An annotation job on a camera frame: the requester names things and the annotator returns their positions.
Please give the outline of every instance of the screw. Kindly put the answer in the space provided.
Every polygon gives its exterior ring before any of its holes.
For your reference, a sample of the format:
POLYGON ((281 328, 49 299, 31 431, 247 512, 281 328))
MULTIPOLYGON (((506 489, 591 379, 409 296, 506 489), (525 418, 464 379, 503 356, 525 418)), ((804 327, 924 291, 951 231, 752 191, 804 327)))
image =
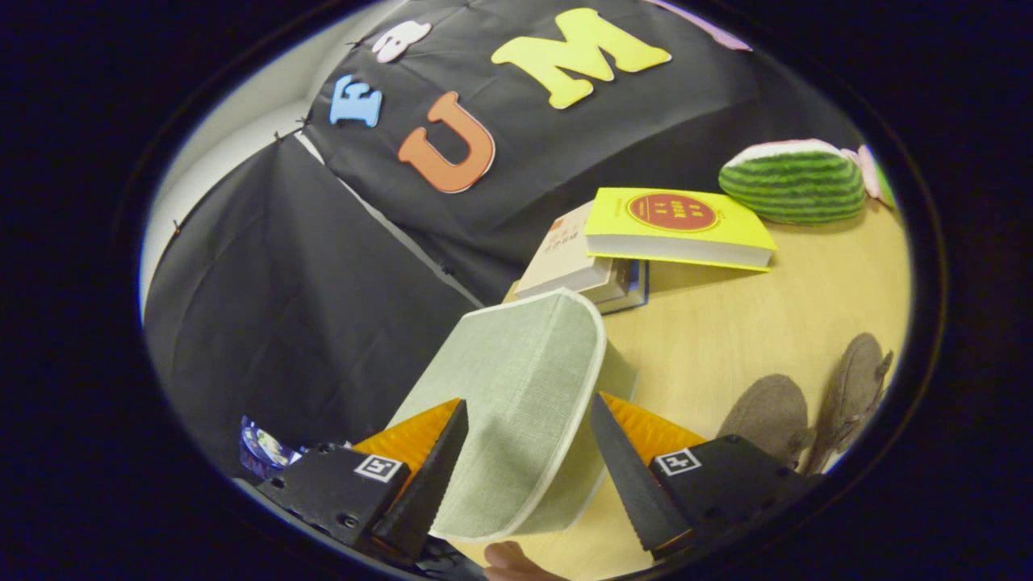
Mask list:
POLYGON ((348 528, 355 528, 356 526, 358 526, 357 519, 355 519, 354 517, 349 517, 348 515, 345 514, 337 515, 337 522, 348 528))

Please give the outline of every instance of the black cloth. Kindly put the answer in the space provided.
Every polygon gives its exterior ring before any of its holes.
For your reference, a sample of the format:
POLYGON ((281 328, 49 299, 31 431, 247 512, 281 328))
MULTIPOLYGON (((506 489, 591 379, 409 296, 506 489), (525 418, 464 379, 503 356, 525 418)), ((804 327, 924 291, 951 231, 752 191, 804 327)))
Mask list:
POLYGON ((293 136, 230 172, 181 227, 144 329, 174 410, 230 476, 252 479, 244 414, 294 449, 383 429, 474 308, 293 136))
POLYGON ((807 137, 853 149, 862 144, 843 114, 770 59, 722 47, 659 6, 616 0, 406 3, 335 68, 311 121, 305 134, 327 166, 486 304, 523 274, 553 220, 592 200, 600 186, 719 192, 721 165, 751 145, 807 137), (563 40, 556 16, 583 6, 672 59, 625 72, 603 53, 615 79, 588 79, 593 93, 562 111, 524 70, 492 63, 492 54, 518 36, 563 40), (409 20, 432 29, 398 60, 377 62, 373 44, 409 20), (330 123, 335 84, 345 74, 381 91, 375 127, 330 123), (456 194, 438 191, 398 160, 417 127, 447 159, 466 158, 455 131, 427 120, 447 91, 459 94, 496 146, 488 173, 456 194))

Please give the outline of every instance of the yellow book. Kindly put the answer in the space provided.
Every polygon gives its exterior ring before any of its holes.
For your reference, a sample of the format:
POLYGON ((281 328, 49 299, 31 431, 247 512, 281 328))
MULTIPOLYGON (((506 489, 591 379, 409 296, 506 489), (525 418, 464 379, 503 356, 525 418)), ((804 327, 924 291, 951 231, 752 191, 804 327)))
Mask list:
POLYGON ((776 248, 752 210, 719 193, 599 188, 585 224, 592 256, 768 272, 776 248))

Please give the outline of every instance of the blue book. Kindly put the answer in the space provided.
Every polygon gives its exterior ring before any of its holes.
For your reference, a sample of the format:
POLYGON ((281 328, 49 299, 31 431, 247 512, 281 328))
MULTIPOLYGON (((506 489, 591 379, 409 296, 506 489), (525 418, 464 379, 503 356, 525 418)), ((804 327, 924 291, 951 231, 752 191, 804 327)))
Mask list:
POLYGON ((631 261, 628 272, 628 294, 619 299, 596 303, 602 314, 640 307, 649 303, 649 261, 631 261))

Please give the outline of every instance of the foam letter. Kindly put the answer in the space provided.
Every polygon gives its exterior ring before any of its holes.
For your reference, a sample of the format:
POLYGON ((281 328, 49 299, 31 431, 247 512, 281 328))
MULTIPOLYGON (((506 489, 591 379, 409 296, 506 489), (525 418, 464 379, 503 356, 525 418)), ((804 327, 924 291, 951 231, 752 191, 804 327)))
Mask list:
POLYGON ((670 54, 604 21, 592 8, 574 8, 556 17, 564 41, 519 36, 492 55, 495 64, 512 63, 549 90, 549 104, 566 109, 592 93, 592 83, 571 79, 560 68, 600 81, 613 81, 614 71, 601 51, 612 55, 617 68, 637 72, 665 63, 670 54))
POLYGON ((364 97, 369 90, 370 86, 366 83, 351 83, 350 74, 338 79, 330 101, 330 122, 357 119, 365 121, 367 127, 375 126, 380 118, 383 95, 380 91, 373 91, 364 97))
POLYGON ((431 25, 419 24, 416 21, 405 21, 388 30, 373 44, 373 52, 377 54, 377 62, 390 62, 397 59, 409 48, 409 44, 427 36, 430 31, 431 25))
POLYGON ((427 141, 427 129, 417 127, 402 142, 398 159, 411 163, 424 179, 444 193, 459 193, 475 184, 495 160, 495 140, 479 121, 459 104, 459 94, 449 91, 427 112, 431 122, 444 122, 463 137, 470 153, 459 164, 449 162, 427 141))

